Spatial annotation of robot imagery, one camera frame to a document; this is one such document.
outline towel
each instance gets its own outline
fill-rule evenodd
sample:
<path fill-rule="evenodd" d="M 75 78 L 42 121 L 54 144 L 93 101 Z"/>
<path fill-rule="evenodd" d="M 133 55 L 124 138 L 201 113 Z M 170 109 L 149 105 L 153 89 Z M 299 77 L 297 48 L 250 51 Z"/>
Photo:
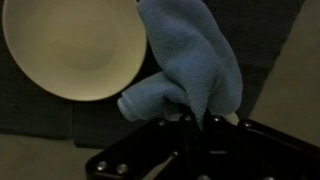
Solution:
<path fill-rule="evenodd" d="M 205 111 L 225 116 L 241 103 L 237 59 L 201 0 L 140 0 L 137 10 L 162 72 L 118 99 L 130 121 L 147 120 L 170 104 L 189 106 L 201 126 Z"/>

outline microfiber cloth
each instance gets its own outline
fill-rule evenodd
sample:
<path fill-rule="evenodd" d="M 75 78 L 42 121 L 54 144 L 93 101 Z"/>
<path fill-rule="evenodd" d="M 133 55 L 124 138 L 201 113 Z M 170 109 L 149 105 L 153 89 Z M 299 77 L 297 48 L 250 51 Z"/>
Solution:
<path fill-rule="evenodd" d="M 122 92 L 118 107 L 128 120 L 146 120 L 170 104 L 189 106 L 201 125 L 205 111 L 235 112 L 242 77 L 237 59 L 201 0 L 141 0 L 138 13 L 163 71 Z"/>

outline white bowl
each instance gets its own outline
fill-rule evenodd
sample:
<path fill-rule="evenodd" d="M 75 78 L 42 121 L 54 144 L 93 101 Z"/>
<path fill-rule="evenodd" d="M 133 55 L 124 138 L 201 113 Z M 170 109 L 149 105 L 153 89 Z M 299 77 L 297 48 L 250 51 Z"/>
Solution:
<path fill-rule="evenodd" d="M 6 0 L 2 17 L 18 66 L 66 99 L 110 97 L 143 63 L 146 35 L 135 0 Z"/>

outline black object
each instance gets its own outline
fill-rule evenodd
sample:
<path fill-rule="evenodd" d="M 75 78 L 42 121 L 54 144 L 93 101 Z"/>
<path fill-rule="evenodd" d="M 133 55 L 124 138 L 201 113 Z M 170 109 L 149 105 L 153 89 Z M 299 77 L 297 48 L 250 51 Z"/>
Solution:
<path fill-rule="evenodd" d="M 86 164 L 87 180 L 138 180 L 172 160 L 155 179 L 319 180 L 320 149 L 252 120 L 237 126 L 206 114 L 150 120 Z"/>

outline gray surface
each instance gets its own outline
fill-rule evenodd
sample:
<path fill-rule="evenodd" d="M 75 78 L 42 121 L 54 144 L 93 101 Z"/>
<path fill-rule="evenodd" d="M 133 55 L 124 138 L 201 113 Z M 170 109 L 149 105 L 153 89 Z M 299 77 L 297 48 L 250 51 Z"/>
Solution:
<path fill-rule="evenodd" d="M 0 33 L 0 132 L 66 139 L 71 127 L 70 101 L 47 93 L 26 77 Z"/>
<path fill-rule="evenodd" d="M 319 9 L 319 0 L 306 0 L 251 116 L 318 146 Z M 72 143 L 0 135 L 0 179 L 85 180 L 84 163 L 99 150 Z"/>
<path fill-rule="evenodd" d="M 303 0 L 206 0 L 243 75 L 238 116 L 247 118 L 272 70 Z"/>
<path fill-rule="evenodd" d="M 319 10 L 305 2 L 250 118 L 320 147 Z"/>

